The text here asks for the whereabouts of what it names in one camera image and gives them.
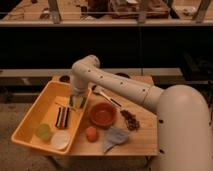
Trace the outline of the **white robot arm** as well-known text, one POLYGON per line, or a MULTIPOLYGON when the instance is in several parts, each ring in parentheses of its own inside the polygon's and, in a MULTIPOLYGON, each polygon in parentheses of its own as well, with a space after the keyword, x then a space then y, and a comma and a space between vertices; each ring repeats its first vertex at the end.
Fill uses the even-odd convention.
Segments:
POLYGON ((161 89, 107 73, 94 55, 72 65, 74 92, 95 83, 157 115, 158 171, 213 171, 213 131, 202 94, 187 85, 161 89))

